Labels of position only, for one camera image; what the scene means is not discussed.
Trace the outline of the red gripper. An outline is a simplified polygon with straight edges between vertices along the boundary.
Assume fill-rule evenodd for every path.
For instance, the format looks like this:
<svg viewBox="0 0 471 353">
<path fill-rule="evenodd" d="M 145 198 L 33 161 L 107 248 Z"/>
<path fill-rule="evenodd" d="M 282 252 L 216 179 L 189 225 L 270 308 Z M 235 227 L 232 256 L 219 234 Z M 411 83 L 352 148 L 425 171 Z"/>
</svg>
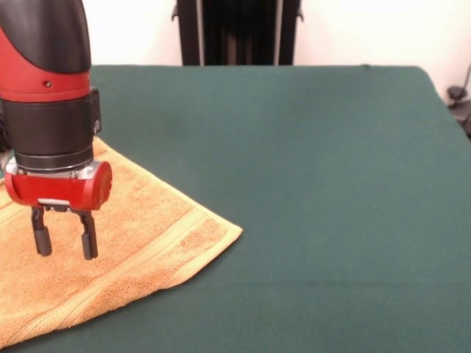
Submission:
<svg viewBox="0 0 471 353">
<path fill-rule="evenodd" d="M 36 173 L 21 169 L 15 159 L 5 168 L 4 182 L 9 197 L 17 204 L 33 207 L 32 228 L 38 254 L 52 254 L 49 230 L 40 206 L 71 209 L 83 226 L 82 251 L 86 260 L 98 257 L 95 221 L 91 211 L 99 210 L 109 199 L 113 172 L 108 162 L 93 160 L 87 166 L 60 173 Z"/>
</svg>

